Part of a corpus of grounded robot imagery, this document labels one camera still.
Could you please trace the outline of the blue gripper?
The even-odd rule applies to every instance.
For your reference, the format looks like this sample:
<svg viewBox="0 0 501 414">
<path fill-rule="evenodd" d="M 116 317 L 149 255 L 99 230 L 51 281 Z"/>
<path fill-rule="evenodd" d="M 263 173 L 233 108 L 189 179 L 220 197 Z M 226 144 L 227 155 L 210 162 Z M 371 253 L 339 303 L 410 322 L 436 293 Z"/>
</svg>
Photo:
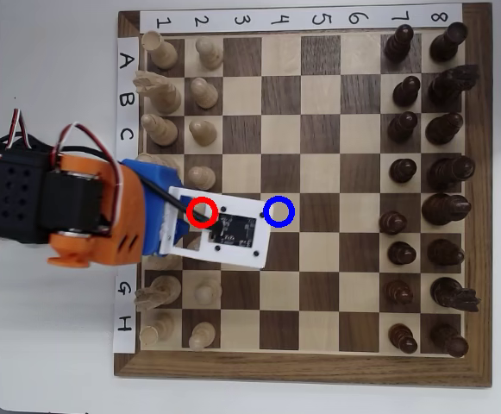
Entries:
<svg viewBox="0 0 501 414">
<path fill-rule="evenodd" d="M 141 175 L 146 180 L 160 187 L 166 193 L 170 187 L 180 187 L 180 179 L 173 167 L 162 166 L 150 162 L 124 159 L 122 165 Z M 144 237 L 142 255 L 160 253 L 161 228 L 164 217 L 167 217 L 169 226 L 174 223 L 174 217 L 178 214 L 175 207 L 168 203 L 159 194 L 154 192 L 146 184 L 141 184 L 144 192 Z"/>
</svg>

